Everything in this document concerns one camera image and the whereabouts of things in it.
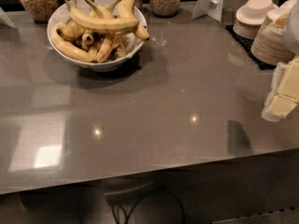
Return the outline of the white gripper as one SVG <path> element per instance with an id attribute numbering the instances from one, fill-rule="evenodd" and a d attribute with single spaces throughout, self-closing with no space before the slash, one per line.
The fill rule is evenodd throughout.
<path id="1" fill-rule="evenodd" d="M 272 78 L 271 88 L 277 93 L 299 101 L 299 2 L 292 7 L 284 32 L 285 46 L 296 56 L 288 63 L 279 62 Z"/>

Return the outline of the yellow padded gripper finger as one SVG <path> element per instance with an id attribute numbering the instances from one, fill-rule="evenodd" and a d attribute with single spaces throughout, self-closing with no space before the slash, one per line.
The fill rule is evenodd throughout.
<path id="1" fill-rule="evenodd" d="M 270 92 L 264 102 L 262 118 L 272 122 L 278 122 L 297 107 L 298 102 L 291 97 Z"/>

